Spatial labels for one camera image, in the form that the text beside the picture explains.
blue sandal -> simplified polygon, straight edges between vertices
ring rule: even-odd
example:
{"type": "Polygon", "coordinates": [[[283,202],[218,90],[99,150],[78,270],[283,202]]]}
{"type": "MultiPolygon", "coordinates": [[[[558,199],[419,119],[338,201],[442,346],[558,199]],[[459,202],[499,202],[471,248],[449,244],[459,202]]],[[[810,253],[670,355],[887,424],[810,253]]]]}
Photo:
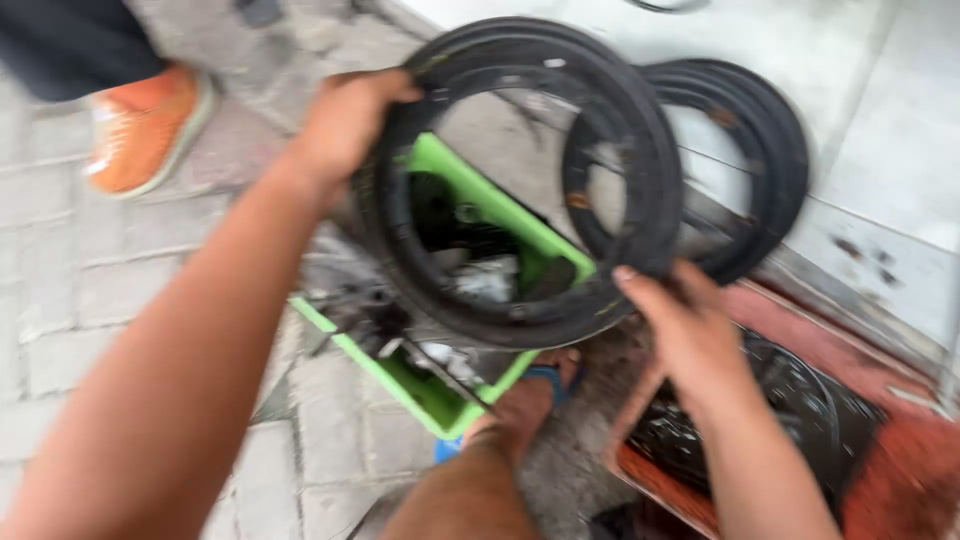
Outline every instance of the blue sandal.
{"type": "MultiPolygon", "coordinates": [[[[578,362],[577,374],[573,376],[573,382],[570,383],[570,387],[564,389],[564,384],[560,380],[560,369],[557,366],[548,366],[548,365],[535,365],[527,368],[523,375],[520,376],[521,379],[536,379],[543,378],[550,380],[550,383],[553,384],[553,409],[556,410],[557,407],[563,405],[566,401],[570,399],[570,395],[576,391],[577,386],[580,385],[580,381],[584,378],[584,362],[581,360],[578,362]]],[[[447,461],[454,455],[460,453],[460,449],[464,444],[464,436],[460,435],[455,439],[444,441],[442,439],[437,439],[437,442],[433,446],[433,460],[434,463],[440,464],[444,461],[447,461]]]]}

concrete ground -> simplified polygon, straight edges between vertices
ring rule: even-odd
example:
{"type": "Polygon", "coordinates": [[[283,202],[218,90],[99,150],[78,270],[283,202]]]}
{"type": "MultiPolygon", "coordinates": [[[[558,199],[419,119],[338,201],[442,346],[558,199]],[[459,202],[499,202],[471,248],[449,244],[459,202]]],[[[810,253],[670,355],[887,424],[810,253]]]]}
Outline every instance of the concrete ground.
{"type": "MultiPolygon", "coordinates": [[[[228,0],[132,6],[164,54],[215,71],[227,98],[174,180],[121,203],[84,183],[84,103],[40,104],[0,74],[0,516],[70,390],[297,129],[313,85],[395,64],[418,46],[336,2],[288,0],[286,19],[260,31],[228,0]]],[[[504,137],[521,124],[492,114],[508,110],[502,103],[481,105],[447,140],[519,189],[552,172],[542,153],[504,137]]],[[[264,383],[270,399],[204,538],[344,538],[380,493],[430,466],[432,438],[417,421],[347,358],[306,357],[309,334],[293,313],[284,318],[264,383]]],[[[633,496],[593,458],[636,368],[622,341],[587,344],[582,391],[521,475],[550,538],[587,538],[584,519],[633,496]]]]}

foot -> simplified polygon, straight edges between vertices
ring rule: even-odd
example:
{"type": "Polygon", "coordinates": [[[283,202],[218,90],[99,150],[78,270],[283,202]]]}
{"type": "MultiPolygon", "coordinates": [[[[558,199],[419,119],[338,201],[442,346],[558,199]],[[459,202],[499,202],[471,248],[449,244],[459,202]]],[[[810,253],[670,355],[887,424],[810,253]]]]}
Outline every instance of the foot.
{"type": "Polygon", "coordinates": [[[209,75],[184,65],[170,71],[164,76],[175,78],[173,90],[150,109],[105,92],[93,96],[97,140],[86,173],[97,189],[123,199],[162,184],[213,115],[217,94],[209,75]]]}
{"type": "MultiPolygon", "coordinates": [[[[579,369],[580,352],[572,348],[544,351],[532,365],[556,367],[568,389],[579,369]]],[[[471,444],[496,444],[517,466],[534,435],[553,409],[553,384],[543,377],[518,380],[497,400],[496,416],[484,414],[464,433],[463,448],[471,444]]]]}

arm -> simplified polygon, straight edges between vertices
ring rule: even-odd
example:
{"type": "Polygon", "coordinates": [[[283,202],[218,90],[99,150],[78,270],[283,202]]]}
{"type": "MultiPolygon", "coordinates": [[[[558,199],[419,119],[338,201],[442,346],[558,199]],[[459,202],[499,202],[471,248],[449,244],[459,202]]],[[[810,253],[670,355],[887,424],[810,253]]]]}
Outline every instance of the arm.
{"type": "Polygon", "coordinates": [[[400,70],[324,82],[303,133],[71,396],[28,467],[10,538],[197,537],[240,449],[300,253],[388,104],[418,98],[400,70]]]}
{"type": "Polygon", "coordinates": [[[716,284],[678,263],[682,303],[630,268],[614,277],[646,315],[657,355],[703,438],[724,537],[839,540],[813,473],[756,385],[716,284]]]}

orange sneaker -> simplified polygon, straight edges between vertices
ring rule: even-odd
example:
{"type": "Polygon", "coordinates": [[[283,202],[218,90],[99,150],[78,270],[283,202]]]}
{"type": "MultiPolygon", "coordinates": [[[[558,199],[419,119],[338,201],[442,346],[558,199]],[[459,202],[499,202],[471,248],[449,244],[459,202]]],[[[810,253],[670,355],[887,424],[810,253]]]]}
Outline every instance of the orange sneaker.
{"type": "Polygon", "coordinates": [[[117,199],[142,195],[170,178],[216,111],[210,76],[184,65],[173,95],[158,107],[135,110],[104,93],[93,96],[96,133],[86,166],[90,183],[117,199]]]}

